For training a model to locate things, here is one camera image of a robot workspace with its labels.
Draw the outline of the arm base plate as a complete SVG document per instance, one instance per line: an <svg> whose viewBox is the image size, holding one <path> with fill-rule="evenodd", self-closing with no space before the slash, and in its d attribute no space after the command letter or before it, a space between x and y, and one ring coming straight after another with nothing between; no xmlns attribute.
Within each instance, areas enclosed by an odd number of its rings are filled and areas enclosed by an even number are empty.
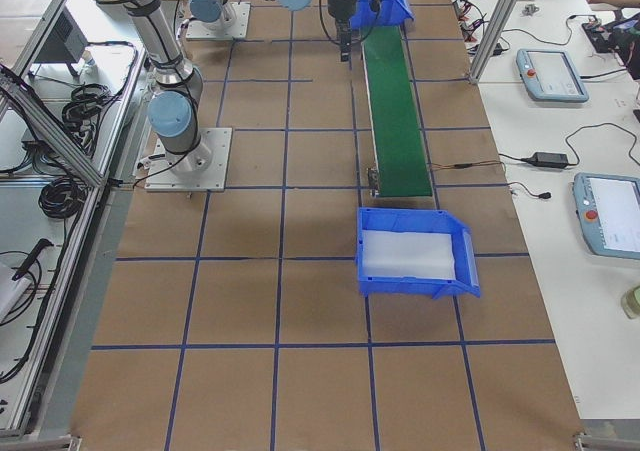
<svg viewBox="0 0 640 451"><path fill-rule="evenodd" d="M159 138L144 189L149 192L222 192L226 187L231 128L200 128L200 143L186 156L166 153Z"/></svg>
<svg viewBox="0 0 640 451"><path fill-rule="evenodd" d="M192 17L186 31L188 41L243 40L248 31L248 2L191 0Z"/></svg>

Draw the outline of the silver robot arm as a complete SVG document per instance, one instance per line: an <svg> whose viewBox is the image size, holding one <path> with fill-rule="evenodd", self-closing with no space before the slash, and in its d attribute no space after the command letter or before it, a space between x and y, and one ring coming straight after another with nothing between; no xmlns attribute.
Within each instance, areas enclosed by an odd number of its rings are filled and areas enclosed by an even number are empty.
<svg viewBox="0 0 640 451"><path fill-rule="evenodd" d="M336 20L338 12L350 12L349 24L353 28L360 28L365 17L376 20L380 12L382 0L356 0L351 5L340 4L337 0L327 0L329 14ZM247 3L229 3L228 0L189 0L191 18L199 21L211 30L225 30L238 23L237 12L248 14Z"/></svg>
<svg viewBox="0 0 640 451"><path fill-rule="evenodd" d="M207 169L214 149L206 144L197 123L203 78L182 51L175 31L161 10L161 0L96 1L101 5L120 5L126 10L156 69L159 93L147 112L164 146L169 173L193 176ZM312 0L264 1L275 1L290 11L299 11Z"/></svg>

